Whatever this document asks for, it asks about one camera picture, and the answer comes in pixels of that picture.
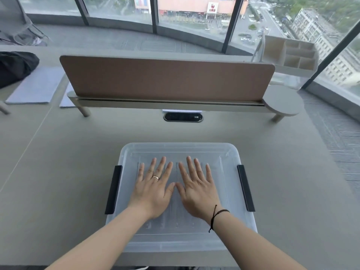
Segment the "person's right hand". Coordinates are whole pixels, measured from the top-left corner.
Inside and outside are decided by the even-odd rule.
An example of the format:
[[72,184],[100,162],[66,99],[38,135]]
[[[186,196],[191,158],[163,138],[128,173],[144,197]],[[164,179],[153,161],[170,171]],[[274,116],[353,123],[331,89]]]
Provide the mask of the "person's right hand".
[[184,208],[193,217],[200,218],[210,224],[212,217],[218,210],[222,210],[215,182],[209,183],[206,174],[202,171],[201,164],[197,158],[192,160],[197,170],[199,181],[191,181],[189,171],[183,163],[178,164],[182,177],[182,185],[186,189],[187,200],[181,200]]

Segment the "person's left hand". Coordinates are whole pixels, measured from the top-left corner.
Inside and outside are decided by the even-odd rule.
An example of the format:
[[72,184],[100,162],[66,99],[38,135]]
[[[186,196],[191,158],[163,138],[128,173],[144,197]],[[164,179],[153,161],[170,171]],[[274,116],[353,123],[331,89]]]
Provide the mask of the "person's left hand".
[[143,173],[143,181],[135,183],[135,188],[130,197],[128,208],[132,213],[140,215],[145,221],[159,217],[168,207],[170,200],[164,199],[164,193],[173,168],[173,163],[164,165],[164,170],[159,181],[152,179],[157,159],[153,158],[148,170]]

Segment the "person's left forearm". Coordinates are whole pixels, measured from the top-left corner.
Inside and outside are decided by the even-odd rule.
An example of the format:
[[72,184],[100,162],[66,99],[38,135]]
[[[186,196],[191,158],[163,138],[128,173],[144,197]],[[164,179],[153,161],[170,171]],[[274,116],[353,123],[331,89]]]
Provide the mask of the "person's left forearm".
[[130,239],[146,221],[153,218],[153,213],[143,205],[126,208],[45,270],[110,270]]

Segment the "person's right forearm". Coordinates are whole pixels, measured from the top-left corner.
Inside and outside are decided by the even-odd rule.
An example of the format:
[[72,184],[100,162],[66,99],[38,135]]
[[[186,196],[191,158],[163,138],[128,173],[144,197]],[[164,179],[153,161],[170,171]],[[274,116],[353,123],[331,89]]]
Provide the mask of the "person's right forearm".
[[209,225],[240,270],[307,270],[225,209],[218,210]]

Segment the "clear plastic storage box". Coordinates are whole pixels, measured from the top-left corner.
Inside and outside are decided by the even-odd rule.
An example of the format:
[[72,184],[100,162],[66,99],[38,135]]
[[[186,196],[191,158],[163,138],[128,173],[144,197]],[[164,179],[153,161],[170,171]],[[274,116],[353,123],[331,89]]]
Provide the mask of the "clear plastic storage box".
[[[228,209],[257,232],[253,212],[248,212],[242,193],[237,165],[241,164],[236,147],[229,143],[129,143],[120,153],[117,165],[122,165],[119,192],[115,212],[107,215],[111,222],[128,205],[133,192],[140,163],[148,170],[153,158],[166,157],[173,163],[168,184],[183,182],[178,168],[182,162],[187,169],[186,157],[197,158],[202,171],[209,164],[222,206]],[[125,253],[222,251],[226,247],[209,226],[199,218],[192,217],[184,208],[177,189],[169,206],[158,218],[146,222],[124,249]]]

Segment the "black box latch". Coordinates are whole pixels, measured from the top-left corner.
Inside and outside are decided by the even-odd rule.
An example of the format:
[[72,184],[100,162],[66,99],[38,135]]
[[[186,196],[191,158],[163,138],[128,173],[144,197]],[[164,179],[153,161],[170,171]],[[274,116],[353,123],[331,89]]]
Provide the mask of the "black box latch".
[[237,165],[237,171],[241,183],[241,189],[248,212],[255,212],[254,202],[252,199],[251,189],[246,175],[245,167],[242,164]]
[[111,184],[110,184],[110,189],[109,189],[109,194],[108,194],[107,203],[106,203],[106,209],[105,209],[106,215],[111,215],[115,212],[122,170],[123,170],[122,165],[116,165],[114,167],[112,180],[111,180]]

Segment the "brown desk divider panel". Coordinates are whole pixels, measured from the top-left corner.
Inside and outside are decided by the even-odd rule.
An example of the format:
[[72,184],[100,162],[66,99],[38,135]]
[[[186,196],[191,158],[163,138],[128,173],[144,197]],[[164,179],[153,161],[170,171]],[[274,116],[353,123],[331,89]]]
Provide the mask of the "brown desk divider panel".
[[92,99],[242,103],[262,100],[265,63],[62,55],[77,96]]

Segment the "beige desk shelf riser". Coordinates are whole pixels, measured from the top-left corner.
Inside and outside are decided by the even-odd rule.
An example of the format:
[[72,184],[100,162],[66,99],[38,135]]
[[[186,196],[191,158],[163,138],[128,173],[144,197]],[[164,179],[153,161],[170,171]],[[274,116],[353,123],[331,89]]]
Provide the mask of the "beige desk shelf riser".
[[160,111],[174,109],[202,112],[270,112],[274,114],[271,120],[277,123],[284,117],[298,115],[304,109],[303,99],[298,92],[281,85],[268,86],[259,102],[239,103],[95,99],[80,97],[75,92],[69,92],[67,95],[84,117],[90,116],[89,108],[159,109]]

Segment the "white paper sheet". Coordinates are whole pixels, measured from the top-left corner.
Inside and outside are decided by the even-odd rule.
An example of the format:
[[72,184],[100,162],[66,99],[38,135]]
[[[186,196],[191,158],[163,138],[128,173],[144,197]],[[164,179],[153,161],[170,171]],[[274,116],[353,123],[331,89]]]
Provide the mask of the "white paper sheet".
[[60,108],[75,108],[76,107],[68,97],[69,92],[74,92],[73,86],[71,85],[70,82],[68,83],[65,93],[60,102],[60,105],[59,105]]

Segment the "white paper stack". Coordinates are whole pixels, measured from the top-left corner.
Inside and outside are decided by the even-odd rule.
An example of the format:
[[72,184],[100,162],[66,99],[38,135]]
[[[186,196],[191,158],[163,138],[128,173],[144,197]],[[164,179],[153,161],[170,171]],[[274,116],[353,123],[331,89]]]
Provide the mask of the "white paper stack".
[[38,67],[5,100],[6,104],[48,104],[65,71],[62,67]]

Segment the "white desk organizer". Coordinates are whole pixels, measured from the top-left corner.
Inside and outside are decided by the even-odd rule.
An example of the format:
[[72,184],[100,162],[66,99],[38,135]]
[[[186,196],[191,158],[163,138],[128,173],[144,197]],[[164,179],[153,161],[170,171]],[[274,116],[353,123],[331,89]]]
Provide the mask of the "white desk organizer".
[[317,72],[319,53],[311,42],[263,35],[251,62],[273,64],[277,73],[309,78]]

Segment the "black bag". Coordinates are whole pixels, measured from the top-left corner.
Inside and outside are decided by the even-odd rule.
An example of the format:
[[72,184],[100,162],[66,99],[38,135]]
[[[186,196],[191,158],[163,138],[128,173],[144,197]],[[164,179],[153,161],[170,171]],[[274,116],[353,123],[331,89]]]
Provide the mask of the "black bag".
[[0,51],[0,89],[28,77],[39,65],[34,54],[24,51]]

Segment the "black window frame post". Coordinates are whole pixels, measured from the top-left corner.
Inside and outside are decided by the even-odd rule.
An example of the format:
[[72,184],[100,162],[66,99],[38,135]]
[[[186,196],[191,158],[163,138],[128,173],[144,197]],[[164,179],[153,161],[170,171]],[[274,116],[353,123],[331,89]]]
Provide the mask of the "black window frame post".
[[243,1],[244,1],[244,0],[236,0],[236,1],[235,1],[235,5],[234,5],[234,8],[233,8],[232,16],[231,16],[231,19],[230,19],[230,22],[229,22],[229,26],[228,26],[228,29],[227,29],[227,33],[226,33],[225,40],[224,40],[224,43],[223,43],[223,46],[222,46],[222,50],[221,50],[221,53],[223,53],[223,54],[226,54],[227,48],[228,48],[228,44],[229,44],[229,42],[230,42],[231,39],[232,39],[232,35],[233,35],[234,29],[235,29],[235,25],[236,25],[237,19],[238,19],[238,17],[239,17],[239,13],[240,13],[241,6],[242,6],[242,4],[243,4]]
[[330,52],[330,54],[319,64],[317,71],[310,77],[310,79],[301,87],[306,89],[329,65],[333,62],[339,54],[349,46],[349,44],[360,33],[360,21],[349,31],[349,33],[340,41],[340,43]]
[[89,16],[89,13],[88,13],[88,10],[86,8],[86,4],[84,2],[84,0],[74,0],[75,3],[76,3],[76,6],[79,10],[79,13],[81,15],[81,18],[83,20],[83,23],[85,26],[89,26],[89,22],[88,22],[88,16]]
[[151,11],[151,22],[152,22],[152,30],[154,34],[158,34],[157,26],[159,24],[158,20],[158,4],[157,0],[150,0],[150,11]]

